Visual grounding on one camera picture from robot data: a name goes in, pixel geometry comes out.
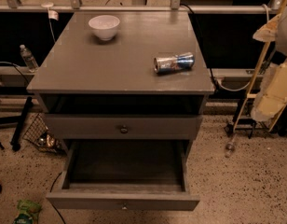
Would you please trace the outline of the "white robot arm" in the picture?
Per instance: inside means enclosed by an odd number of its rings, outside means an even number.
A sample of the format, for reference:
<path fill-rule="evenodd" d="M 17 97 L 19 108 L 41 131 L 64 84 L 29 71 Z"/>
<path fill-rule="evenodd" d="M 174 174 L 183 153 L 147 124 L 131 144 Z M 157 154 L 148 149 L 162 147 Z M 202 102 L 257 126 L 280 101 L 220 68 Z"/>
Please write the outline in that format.
<path fill-rule="evenodd" d="M 276 42 L 276 51 L 287 57 L 287 7 L 258 29 L 253 39 Z M 280 65 L 271 63 L 265 71 L 260 91 L 256 94 L 252 119 L 268 121 L 287 105 L 287 59 Z"/>

